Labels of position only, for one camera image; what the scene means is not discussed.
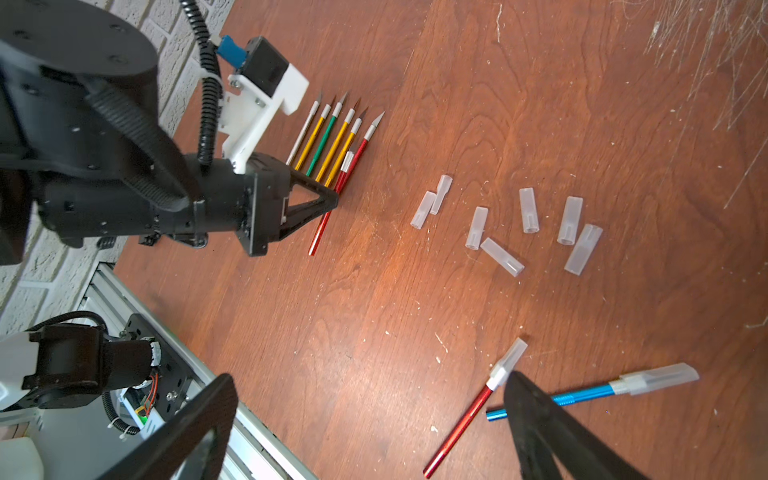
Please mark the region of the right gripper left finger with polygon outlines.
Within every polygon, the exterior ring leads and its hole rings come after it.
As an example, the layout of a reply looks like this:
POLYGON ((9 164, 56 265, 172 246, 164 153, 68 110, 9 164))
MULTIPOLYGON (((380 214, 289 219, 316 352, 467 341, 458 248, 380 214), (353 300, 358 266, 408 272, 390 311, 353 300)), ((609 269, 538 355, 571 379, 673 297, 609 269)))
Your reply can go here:
POLYGON ((239 399, 221 374, 173 418, 106 471, 103 479, 217 479, 239 399))

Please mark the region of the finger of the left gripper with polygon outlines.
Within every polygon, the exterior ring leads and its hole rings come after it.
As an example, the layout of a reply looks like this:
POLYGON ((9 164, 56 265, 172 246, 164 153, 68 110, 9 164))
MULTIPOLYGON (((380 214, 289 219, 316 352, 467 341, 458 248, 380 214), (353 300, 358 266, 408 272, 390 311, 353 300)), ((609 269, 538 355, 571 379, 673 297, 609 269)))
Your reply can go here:
POLYGON ((282 240, 311 221, 330 213, 338 206, 340 197, 340 194, 335 190, 323 186, 301 172, 290 169, 289 174, 288 196, 284 201, 284 220, 281 224, 282 240), (291 204, 290 195, 296 187, 309 195, 313 195, 313 198, 302 203, 291 204))

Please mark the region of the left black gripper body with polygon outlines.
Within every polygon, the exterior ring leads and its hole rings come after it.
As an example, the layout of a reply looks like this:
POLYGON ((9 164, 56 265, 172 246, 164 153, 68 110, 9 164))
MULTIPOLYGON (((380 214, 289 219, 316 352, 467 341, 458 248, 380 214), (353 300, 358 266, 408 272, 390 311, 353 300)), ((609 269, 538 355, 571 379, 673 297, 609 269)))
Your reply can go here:
POLYGON ((243 180, 245 217, 236 234, 248 256, 265 256, 270 243, 289 235, 291 169, 270 155, 254 153, 246 162, 243 180))

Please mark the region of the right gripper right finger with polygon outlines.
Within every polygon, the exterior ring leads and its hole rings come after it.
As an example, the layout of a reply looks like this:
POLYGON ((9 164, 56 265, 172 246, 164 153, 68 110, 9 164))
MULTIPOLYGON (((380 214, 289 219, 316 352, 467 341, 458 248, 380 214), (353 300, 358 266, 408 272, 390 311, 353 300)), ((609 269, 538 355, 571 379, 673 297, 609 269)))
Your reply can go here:
POLYGON ((504 406, 523 479, 643 479, 645 475, 557 405, 520 372, 504 388, 504 406))

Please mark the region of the yellow carving knife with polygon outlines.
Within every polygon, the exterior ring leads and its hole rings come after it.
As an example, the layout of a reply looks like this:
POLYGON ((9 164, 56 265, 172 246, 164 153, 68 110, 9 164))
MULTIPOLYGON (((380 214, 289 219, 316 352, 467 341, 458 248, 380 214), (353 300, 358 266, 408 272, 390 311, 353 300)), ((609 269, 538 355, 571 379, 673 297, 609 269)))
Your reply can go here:
POLYGON ((325 184, 325 187, 330 187, 336 176, 339 174, 341 170, 341 166, 343 164, 344 158, 346 157, 347 153, 350 150, 350 147, 357 136, 357 133, 364 121, 365 115, 367 113, 367 109, 363 110, 359 117, 355 120, 355 122, 352 124, 352 127, 349 131, 349 134, 346 137, 346 140, 339 152, 339 155, 336 158, 336 161, 333 164, 332 169, 330 170, 330 173, 328 174, 325 184))
POLYGON ((321 127, 324 124, 324 122, 327 119, 327 117, 329 116, 329 113, 330 113, 331 108, 332 108, 332 104, 335 102, 335 100, 336 100, 336 98, 333 98, 330 103, 328 103, 328 104, 326 104, 324 106, 324 108, 323 108, 323 110, 322 110, 322 112, 321 112, 321 114, 320 114, 320 116, 318 118, 318 121, 316 122, 315 127, 314 127, 314 129, 313 129, 309 139, 307 140, 307 143, 306 143, 306 145, 305 145, 305 147, 304 147, 304 149, 303 149, 303 151, 302 151, 302 153, 301 153, 301 155, 299 157, 299 160, 298 160, 298 162, 296 163, 296 165, 294 167, 295 170, 297 170, 297 171, 301 171, 302 170, 303 164, 305 163, 307 157, 309 156, 309 153, 311 152, 312 147, 313 147, 313 145, 314 145, 314 143, 315 143, 315 141, 316 141, 316 139, 317 139, 317 137, 319 135, 321 127))
POLYGON ((337 151, 337 149, 338 149, 338 147, 339 147, 339 145, 340 145, 340 143, 341 143, 341 141, 342 141, 342 139, 344 137, 344 134, 345 134, 347 128, 349 127, 350 123, 352 122, 352 120, 354 118, 354 115, 356 113, 356 110, 359 107, 359 104, 360 104, 360 99, 358 99, 355 102, 355 104, 349 109, 349 111, 348 111, 348 113, 347 113, 347 115, 345 117, 345 120, 344 120, 344 122, 343 122, 343 124, 342 124, 342 126, 341 126, 341 128, 340 128, 340 130, 339 130, 339 132, 338 132, 338 134, 337 134, 337 136, 336 136, 332 146, 330 147, 328 154, 326 155, 326 157, 325 157, 325 159, 323 161, 323 164, 322 164, 322 166, 321 166, 321 168, 319 170, 319 173, 315 177, 316 181, 320 181, 323 178, 325 172, 328 170, 328 167, 330 166, 331 161, 333 160, 333 157, 334 157, 334 155, 335 155, 335 153, 336 153, 336 151, 337 151))

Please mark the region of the green carving knife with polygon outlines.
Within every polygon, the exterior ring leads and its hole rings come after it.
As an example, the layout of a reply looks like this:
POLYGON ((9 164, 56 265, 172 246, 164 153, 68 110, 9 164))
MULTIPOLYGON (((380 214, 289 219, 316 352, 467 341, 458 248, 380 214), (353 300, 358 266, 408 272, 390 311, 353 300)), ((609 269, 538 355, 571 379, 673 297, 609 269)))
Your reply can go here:
POLYGON ((334 128, 336 120, 338 119, 338 117, 339 117, 339 115, 340 115, 340 113, 342 111, 343 105, 344 105, 344 103, 346 101, 346 98, 347 98, 348 94, 349 94, 349 92, 346 92, 341 97, 341 99, 336 102, 336 105, 333 108, 331 116, 330 116, 330 118, 329 118, 329 120, 327 122, 326 130, 325 130, 325 132, 323 134, 323 137, 322 137, 322 139, 321 139, 321 141, 319 143, 319 146, 318 146, 318 148, 317 148, 317 150, 315 152, 315 155, 314 155, 314 157, 313 157, 313 159, 312 159, 312 161, 310 163, 310 166, 309 166, 309 168, 308 168, 308 170, 306 172, 307 176, 311 176, 313 171, 315 170, 315 166, 317 165, 318 161, 320 160, 321 155, 323 154, 325 146, 326 146, 326 144, 328 142, 328 139, 330 137, 330 134, 331 134, 331 132, 332 132, 332 130, 334 128))

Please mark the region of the blue carving knife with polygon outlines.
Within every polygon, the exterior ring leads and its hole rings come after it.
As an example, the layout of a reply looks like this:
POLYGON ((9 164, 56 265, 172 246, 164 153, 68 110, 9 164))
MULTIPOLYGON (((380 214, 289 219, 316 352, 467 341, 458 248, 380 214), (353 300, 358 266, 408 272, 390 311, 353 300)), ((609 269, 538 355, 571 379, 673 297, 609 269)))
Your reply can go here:
POLYGON ((568 406, 599 398, 621 395, 642 395, 699 379, 698 372, 686 363, 677 363, 651 370, 620 375, 600 385, 556 394, 551 399, 558 406, 568 406))

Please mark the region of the translucent protective cap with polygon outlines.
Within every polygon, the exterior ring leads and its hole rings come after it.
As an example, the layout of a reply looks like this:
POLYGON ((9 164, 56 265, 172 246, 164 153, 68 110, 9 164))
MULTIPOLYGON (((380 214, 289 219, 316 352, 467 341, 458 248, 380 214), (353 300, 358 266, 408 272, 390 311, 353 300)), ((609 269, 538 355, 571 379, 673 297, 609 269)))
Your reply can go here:
POLYGON ((540 230, 538 212, 533 188, 519 190, 520 208, 523 231, 526 234, 534 234, 540 230))
POLYGON ((442 175, 437 186, 435 200, 430 209, 432 215, 437 215, 440 211, 442 203, 449 192, 453 178, 449 175, 442 175))
POLYGON ((488 213, 489 210, 486 207, 477 207, 475 209, 465 243, 468 249, 478 250, 480 248, 488 213))
POLYGON ((567 197, 557 236, 559 244, 565 246, 573 246, 575 244, 583 202, 584 199, 582 197, 567 197))
POLYGON ((573 250, 565 264, 564 270, 580 276, 595 250, 603 229, 593 224, 586 224, 578 237, 573 250))
POLYGON ((517 277, 525 266, 512 254, 507 252, 493 239, 486 238, 480 245, 480 248, 488 254, 499 266, 512 276, 517 277))
POLYGON ((435 192, 426 191, 417 210, 414 214, 410 225, 415 229, 422 229, 427 217, 430 215, 432 207, 435 203, 437 195, 435 192))

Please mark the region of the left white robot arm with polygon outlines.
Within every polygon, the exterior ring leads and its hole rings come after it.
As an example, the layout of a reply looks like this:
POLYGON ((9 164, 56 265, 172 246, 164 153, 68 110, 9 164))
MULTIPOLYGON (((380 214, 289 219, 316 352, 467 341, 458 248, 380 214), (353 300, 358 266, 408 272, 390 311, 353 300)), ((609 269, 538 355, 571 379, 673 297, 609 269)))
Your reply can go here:
POLYGON ((198 147, 158 122, 158 54, 136 27, 81 1, 1 5, 1 261, 22 261, 33 216, 79 248, 141 236, 202 248, 232 232, 245 252, 332 211, 338 195, 256 147, 307 79, 265 38, 245 47, 182 11, 199 48, 198 147))

